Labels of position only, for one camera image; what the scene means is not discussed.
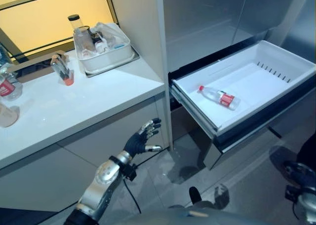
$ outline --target black shoe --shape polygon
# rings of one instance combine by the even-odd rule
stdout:
[[[194,186],[190,187],[189,189],[189,195],[192,201],[192,204],[195,204],[199,201],[202,201],[201,195],[199,194],[199,191]]]

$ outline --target white plastic tray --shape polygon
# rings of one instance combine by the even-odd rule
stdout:
[[[176,86],[216,126],[218,132],[269,105],[315,74],[315,65],[269,42],[242,50],[179,80]],[[214,87],[241,99],[230,110],[204,98],[200,85]]]
[[[88,74],[96,74],[111,70],[124,63],[130,62],[134,58],[135,53],[132,50],[129,38],[125,35],[125,33],[115,23],[107,23],[107,25],[125,36],[128,43],[126,43],[123,47],[112,49],[106,53],[88,59],[80,59],[76,49],[77,59],[83,64],[84,70]]]

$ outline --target robotic arm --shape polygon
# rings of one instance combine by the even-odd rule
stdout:
[[[97,225],[106,210],[114,190],[122,176],[133,180],[135,167],[130,165],[136,154],[160,151],[157,145],[145,145],[147,140],[158,133],[161,120],[156,118],[145,123],[126,143],[123,151],[116,157],[111,156],[96,171],[91,185],[85,190],[76,208],[64,225]]]

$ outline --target glass cup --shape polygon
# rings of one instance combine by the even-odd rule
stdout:
[[[0,102],[0,127],[5,128],[13,125],[17,121],[18,117],[19,116],[15,111]]]

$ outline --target drawer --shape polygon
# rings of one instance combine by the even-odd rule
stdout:
[[[59,212],[78,201],[95,171],[53,144],[0,170],[0,208]]]
[[[315,87],[315,65],[266,41],[172,80],[172,95],[186,108],[221,153],[268,124]],[[241,99],[230,110],[199,86]]]

